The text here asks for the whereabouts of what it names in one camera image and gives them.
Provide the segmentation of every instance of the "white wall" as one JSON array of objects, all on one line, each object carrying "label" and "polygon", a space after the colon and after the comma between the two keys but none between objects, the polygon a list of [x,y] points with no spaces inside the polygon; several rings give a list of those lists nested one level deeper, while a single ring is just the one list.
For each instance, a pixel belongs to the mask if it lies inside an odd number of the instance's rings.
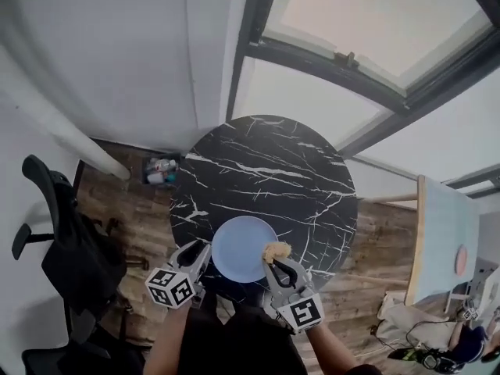
[{"label": "white wall", "polygon": [[500,264],[500,212],[480,216],[477,255]]},{"label": "white wall", "polygon": [[500,193],[478,198],[476,202],[479,204],[480,214],[500,212]]},{"label": "white wall", "polygon": [[[416,193],[416,180],[380,170],[361,162],[345,160],[358,197],[379,198]],[[402,204],[416,208],[415,204]]]},{"label": "white wall", "polygon": [[488,364],[476,361],[472,364],[467,364],[464,369],[460,371],[460,375],[490,375],[494,373],[498,364],[500,364],[500,359],[496,359]]},{"label": "white wall", "polygon": [[23,222],[34,233],[52,232],[41,192],[21,173],[29,154],[73,180],[77,157],[31,127],[15,105],[0,95],[0,367],[8,375],[24,374],[23,350],[67,343],[62,299],[41,269],[48,243],[28,245],[19,261],[11,253]]},{"label": "white wall", "polygon": [[85,134],[185,150],[225,116],[244,3],[4,0],[2,39]]}]

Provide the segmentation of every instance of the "person's hand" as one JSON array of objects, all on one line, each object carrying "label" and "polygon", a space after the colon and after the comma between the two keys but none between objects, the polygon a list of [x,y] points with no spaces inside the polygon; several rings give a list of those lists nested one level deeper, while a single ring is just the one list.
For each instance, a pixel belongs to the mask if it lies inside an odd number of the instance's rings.
[{"label": "person's hand", "polygon": [[171,313],[170,315],[175,315],[175,316],[187,315],[188,312],[189,312],[189,309],[193,305],[193,301],[192,300],[193,299],[190,298],[181,307],[178,307],[176,309],[169,309],[169,313]]},{"label": "person's hand", "polygon": [[465,313],[466,313],[466,310],[464,308],[461,308],[459,311],[457,311],[456,322],[466,322],[466,319],[463,316]]}]

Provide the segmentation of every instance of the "round black marble table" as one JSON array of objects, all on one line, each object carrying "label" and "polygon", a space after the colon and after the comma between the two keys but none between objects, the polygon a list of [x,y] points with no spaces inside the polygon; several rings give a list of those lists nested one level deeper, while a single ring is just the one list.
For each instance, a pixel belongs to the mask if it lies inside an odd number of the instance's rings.
[{"label": "round black marble table", "polygon": [[[358,217],[354,184],[342,157],[317,132],[280,116],[246,116],[205,135],[180,165],[170,206],[179,246],[211,241],[235,216],[265,220],[291,258],[321,288],[349,253]],[[253,301],[266,278],[239,284],[212,261],[202,283],[236,302]]]}]

